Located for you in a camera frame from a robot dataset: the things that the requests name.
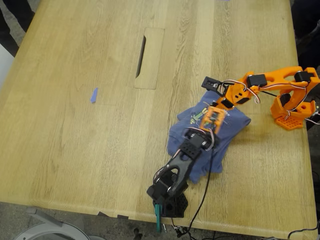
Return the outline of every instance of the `wood grain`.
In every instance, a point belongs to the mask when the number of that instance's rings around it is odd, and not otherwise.
[[[134,88],[145,28],[164,29],[156,89]],[[204,77],[296,64],[287,0],[42,0],[0,92],[0,201],[155,222],[146,190]],[[316,225],[306,129],[274,124],[273,98],[260,98],[239,107],[252,121],[194,227],[285,239]],[[205,183],[189,185],[175,224],[189,224]]]

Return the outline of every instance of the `gray floor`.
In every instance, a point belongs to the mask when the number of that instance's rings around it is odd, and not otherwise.
[[[36,11],[40,0],[29,0],[31,8]],[[0,1],[0,8],[11,29],[11,35],[20,45],[24,31],[16,21],[15,17],[6,9],[3,2]],[[308,132],[311,163],[313,170],[320,173],[320,164],[317,160],[320,157],[319,146],[320,127],[313,127]],[[38,221],[25,214],[26,206],[8,204],[0,202],[0,240],[13,240],[21,231],[26,230]],[[84,230],[88,235],[97,235],[106,240],[131,240],[134,239],[134,229],[138,228],[143,234],[142,239],[148,240],[176,240],[176,233],[169,225],[166,226],[167,233],[157,233],[156,225],[149,222],[133,221],[126,219],[117,219],[104,216],[95,216],[79,214],[73,212],[57,211],[43,209],[44,212],[55,217],[59,221],[71,223]],[[213,231],[192,229],[192,236],[197,240],[203,238],[212,238]],[[227,236],[228,233],[217,232],[216,237]],[[187,240],[189,237],[184,236],[181,239]],[[256,240],[259,237],[234,234],[224,237],[224,240]]]

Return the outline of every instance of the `wire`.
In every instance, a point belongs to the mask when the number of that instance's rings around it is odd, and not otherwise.
[[[277,95],[275,95],[273,93],[270,93],[270,92],[267,92],[267,91],[261,91],[261,93],[269,94],[269,95],[274,96],[274,97],[278,97]]]
[[[315,121],[312,121],[312,120],[310,120],[310,119],[308,119],[308,118],[305,118],[304,120],[307,120],[307,121],[309,121],[309,122],[312,122],[312,123],[314,123],[315,125],[320,125],[320,123],[317,123],[317,122],[315,122]]]
[[[292,232],[290,232],[290,233],[288,234],[288,238],[287,238],[287,240],[290,240],[290,236],[291,236],[292,234],[295,234],[295,233],[301,233],[301,232],[303,232],[303,231],[313,231],[313,230],[317,230],[317,229],[318,229],[318,227],[319,227],[319,224],[320,224],[320,219],[319,219],[319,221],[317,222],[317,224],[316,224],[316,227],[315,227],[315,228],[304,228],[304,229],[301,229],[301,230],[295,230],[295,231],[292,231]]]
[[[307,86],[296,86],[296,85],[293,85],[291,83],[275,83],[275,84],[271,84],[269,86],[261,86],[260,88],[261,89],[269,89],[269,88],[271,88],[273,86],[278,86],[278,85],[291,85],[292,87],[297,88],[297,89],[305,89],[305,88],[307,88]]]
[[[218,237],[216,237],[214,240],[216,240],[216,239],[220,239],[220,238],[232,237],[232,236],[234,236],[234,235],[218,236]]]
[[[202,132],[203,134],[206,134],[206,132],[203,131],[202,129],[199,129],[199,128],[196,128],[196,127],[193,127],[193,126],[188,126],[188,127],[186,127],[186,129],[194,129],[194,130],[198,130],[198,131]]]
[[[305,91],[304,98],[294,108],[292,108],[291,110],[286,110],[288,112],[288,115],[284,118],[284,120],[287,120],[291,116],[291,112],[296,110],[296,108],[299,106],[299,104],[302,103],[306,99],[306,97],[308,95],[307,87],[304,88],[304,91]]]
[[[210,159],[209,173],[208,173],[208,177],[207,177],[207,180],[206,180],[206,184],[205,184],[204,193],[203,193],[203,197],[202,197],[201,203],[200,203],[197,211],[195,212],[195,214],[194,214],[194,216],[193,216],[193,218],[192,218],[192,220],[191,220],[191,222],[190,222],[190,225],[189,225],[188,230],[187,230],[186,232],[182,233],[182,235],[185,235],[185,234],[187,234],[187,233],[190,232],[190,229],[191,229],[191,227],[192,227],[192,224],[193,224],[194,220],[196,219],[196,217],[197,217],[197,215],[198,215],[198,213],[199,213],[199,211],[200,211],[200,209],[201,209],[201,207],[202,207],[202,204],[203,204],[204,201],[205,201],[205,198],[206,198],[206,195],[207,195],[207,191],[208,191],[209,182],[210,182],[210,175],[211,175],[212,164],[213,164],[213,157],[211,157],[211,159]]]
[[[244,84],[244,83],[241,82],[241,81],[236,81],[236,80],[232,80],[232,79],[225,80],[225,81],[223,81],[222,84],[221,84],[220,91],[221,91],[221,88],[223,87],[223,85],[225,84],[225,82],[232,82],[232,83],[236,83],[236,84],[242,84],[242,85],[244,86],[243,91],[245,92],[245,91],[248,90],[250,93],[252,93],[252,95],[254,95],[254,102],[255,102],[256,104],[259,104],[259,103],[260,103],[260,98],[258,97],[258,95],[257,95],[254,91],[252,91],[249,87],[247,87],[246,84]]]
[[[215,145],[215,137],[214,137],[214,133],[212,132],[211,128],[208,128],[210,131],[210,135],[211,135],[211,145],[206,149],[206,151],[210,151],[214,145]]]

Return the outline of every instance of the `blue t-shirt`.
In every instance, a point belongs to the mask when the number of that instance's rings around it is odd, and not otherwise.
[[[208,105],[206,103],[210,104],[213,101],[216,101],[218,98],[219,95],[217,93],[213,91],[207,91],[196,106],[178,114],[177,118],[179,121],[169,130],[169,139],[167,145],[167,151],[169,155],[173,156],[178,150],[178,147],[183,143],[185,139],[184,134],[187,131],[187,127],[199,127],[201,119],[208,111]],[[218,146],[209,151],[202,150],[201,155],[193,165],[189,176],[193,183],[197,183],[201,176],[205,176],[207,174],[207,171],[210,167],[211,158],[213,158],[211,172],[222,172],[221,162],[227,151],[229,143],[235,135],[237,135],[245,126],[250,123],[250,121],[250,118],[236,108],[227,111],[224,122],[217,134],[219,137]]]

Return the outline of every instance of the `robotic arm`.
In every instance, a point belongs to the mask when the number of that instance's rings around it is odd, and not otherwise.
[[[289,76],[294,76],[294,81],[285,79]],[[224,82],[206,77],[202,87],[216,92],[220,98],[208,107],[199,128],[188,128],[183,144],[169,162],[156,172],[147,194],[156,204],[164,204],[180,196],[188,187],[187,179],[202,150],[210,150],[218,144],[217,133],[223,124],[225,111],[246,103],[252,96],[256,103],[260,103],[258,94],[261,91],[279,90],[270,108],[275,123],[287,130],[302,128],[305,118],[316,111],[315,101],[306,102],[305,99],[318,83],[320,79],[314,68],[308,67],[303,71],[300,66],[262,74],[250,71],[239,80]]]
[[[294,76],[294,81],[285,79],[289,76]],[[270,108],[271,114],[275,123],[287,130],[293,130],[302,128],[305,118],[309,118],[316,111],[315,101],[306,102],[305,98],[318,83],[320,80],[314,68],[307,67],[303,71],[300,66],[293,66],[262,74],[250,71],[238,81],[220,82],[206,77],[202,87],[220,95],[213,105],[224,110],[244,104],[252,96],[255,97],[256,103],[260,103],[258,97],[260,91],[280,90]]]

